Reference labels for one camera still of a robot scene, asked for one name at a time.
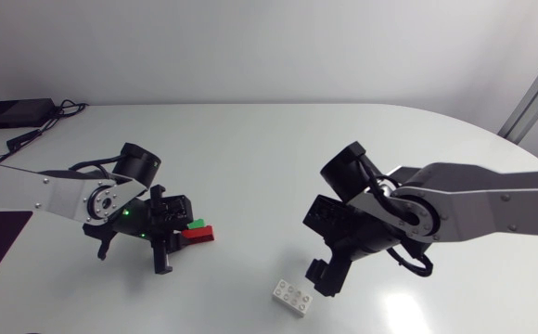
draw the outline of gray robot arm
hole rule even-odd
[[[479,166],[433,163],[382,174],[357,142],[321,174],[340,200],[319,195],[304,224],[332,251],[330,263],[313,260],[306,277],[335,296],[353,261],[387,251],[400,265],[429,276],[432,243],[465,241],[507,232],[538,236],[538,172],[496,173]],[[402,245],[417,266],[393,247]]]
[[[115,163],[112,173],[102,164]],[[94,167],[80,173],[84,167]],[[111,240],[123,233],[150,242],[156,274],[172,271],[168,254],[212,236],[181,234],[193,222],[190,200],[164,198],[163,186],[151,186],[160,159],[134,144],[121,155],[78,163],[65,171],[29,172],[0,165],[0,209],[50,212],[83,223],[83,232],[100,240],[98,258],[104,260]],[[150,198],[138,197],[149,190]]]

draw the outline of white table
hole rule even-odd
[[[22,132],[0,131],[0,152]],[[100,262],[81,224],[35,214],[0,264],[0,333],[538,332],[538,237],[433,245],[430,278],[382,252],[355,262],[335,298],[314,291],[304,273],[330,253],[302,219],[316,195],[335,197],[319,171],[354,140],[382,171],[434,161],[538,170],[493,134],[404,107],[91,107],[6,164],[66,169],[136,143],[162,159],[155,184],[189,196],[216,240],[174,254],[174,271],[157,276],[147,242],[118,235]],[[272,301],[280,278],[313,294],[306,317]]]

